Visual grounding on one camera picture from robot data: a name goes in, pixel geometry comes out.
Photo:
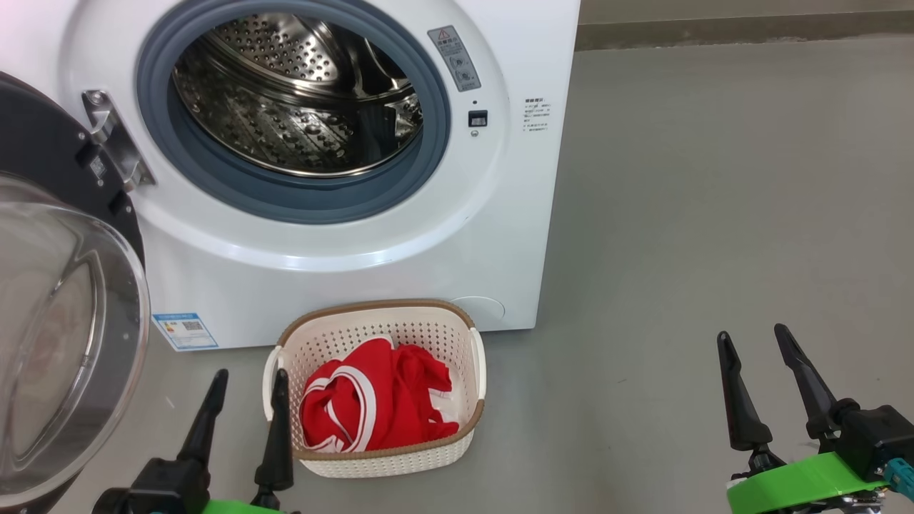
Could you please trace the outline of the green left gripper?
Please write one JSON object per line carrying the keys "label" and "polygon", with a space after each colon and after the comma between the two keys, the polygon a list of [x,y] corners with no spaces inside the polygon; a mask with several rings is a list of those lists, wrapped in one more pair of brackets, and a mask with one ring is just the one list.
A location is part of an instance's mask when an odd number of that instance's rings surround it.
{"label": "green left gripper", "polygon": [[[214,438],[216,419],[223,410],[229,371],[218,370],[208,393],[197,411],[177,459],[194,460],[208,465]],[[255,474],[258,492],[248,501],[222,500],[210,497],[203,513],[300,513],[281,508],[275,491],[293,487],[293,441],[288,411],[288,373],[280,368],[273,380],[270,406],[270,432],[261,465]]]}

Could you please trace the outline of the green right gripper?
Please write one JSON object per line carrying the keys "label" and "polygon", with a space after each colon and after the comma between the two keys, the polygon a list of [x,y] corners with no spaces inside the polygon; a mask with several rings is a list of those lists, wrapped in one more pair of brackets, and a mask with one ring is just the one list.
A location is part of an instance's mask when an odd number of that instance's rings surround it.
{"label": "green right gripper", "polygon": [[[787,325],[774,325],[774,335],[800,391],[808,435],[817,440],[836,439],[839,427],[831,417],[835,395]],[[761,423],[750,399],[741,377],[740,357],[727,331],[718,333],[717,346],[729,445],[735,451],[757,451],[773,442],[773,435]],[[879,513],[888,489],[887,453],[858,460],[849,453],[832,451],[733,479],[727,487],[727,502],[732,513]]]}

